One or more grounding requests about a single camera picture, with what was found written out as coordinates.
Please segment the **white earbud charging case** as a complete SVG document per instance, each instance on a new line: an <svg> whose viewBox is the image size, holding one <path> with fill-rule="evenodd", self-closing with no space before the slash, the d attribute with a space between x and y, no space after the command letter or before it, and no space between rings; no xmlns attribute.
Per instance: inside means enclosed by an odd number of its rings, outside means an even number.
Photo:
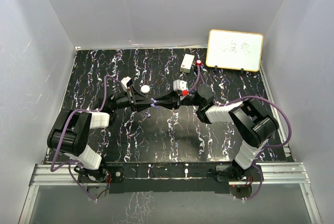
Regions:
<svg viewBox="0 0 334 224"><path fill-rule="evenodd" d="M140 87L140 91L143 93L143 94L148 94L150 92L150 87L148 85L142 85Z"/></svg>

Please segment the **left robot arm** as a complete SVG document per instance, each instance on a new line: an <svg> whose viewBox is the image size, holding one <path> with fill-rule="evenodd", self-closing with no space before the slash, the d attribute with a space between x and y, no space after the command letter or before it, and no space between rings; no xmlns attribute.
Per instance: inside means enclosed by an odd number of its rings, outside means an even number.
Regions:
<svg viewBox="0 0 334 224"><path fill-rule="evenodd" d="M108 169L101 165L102 157L88 145L92 129L107 128L116 110L130 108L133 112L143 111L155 100L139 93L133 86L121 94L107 95L92 109L61 110L47 138L47 146L55 151L51 171L66 164L78 164L90 170L90 176L97 182L106 179Z"/></svg>

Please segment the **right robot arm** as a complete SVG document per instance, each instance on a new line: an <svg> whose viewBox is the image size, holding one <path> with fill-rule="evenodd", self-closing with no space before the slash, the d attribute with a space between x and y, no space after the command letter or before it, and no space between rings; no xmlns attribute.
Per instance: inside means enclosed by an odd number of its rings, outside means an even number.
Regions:
<svg viewBox="0 0 334 224"><path fill-rule="evenodd" d="M279 129L277 120L260 102L274 104L262 97L245 96L225 105L217 105L211 87L201 84L195 91L171 91L165 96L153 99L153 104L167 109L180 106L198 106L197 117L202 123L233 123L243 138L240 150L232 161L233 176L246 180L251 175L251 167L267 141Z"/></svg>

